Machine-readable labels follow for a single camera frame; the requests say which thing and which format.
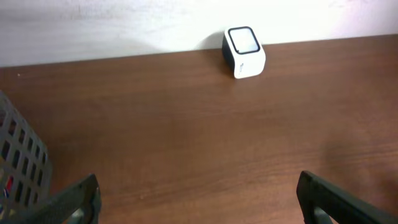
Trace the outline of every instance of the brown wooden surface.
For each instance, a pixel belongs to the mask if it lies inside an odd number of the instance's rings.
[[[398,36],[0,69],[49,147],[52,191],[95,173],[100,223],[303,223],[310,170],[398,215]]]

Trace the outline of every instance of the plastic crate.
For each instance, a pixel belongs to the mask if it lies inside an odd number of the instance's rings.
[[[0,91],[0,220],[45,199],[51,175],[47,147]]]

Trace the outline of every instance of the small white speaker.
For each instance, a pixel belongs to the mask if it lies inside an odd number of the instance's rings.
[[[223,56],[235,78],[258,75],[266,64],[266,53],[248,26],[225,30]]]

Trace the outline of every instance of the white wall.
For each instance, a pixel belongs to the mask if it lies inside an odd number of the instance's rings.
[[[0,0],[0,66],[398,33],[398,0]]]

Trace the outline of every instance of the wooden table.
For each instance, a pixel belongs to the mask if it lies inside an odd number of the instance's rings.
[[[52,191],[95,173],[100,223],[303,223],[310,170],[398,215],[398,35],[0,69],[47,143]]]

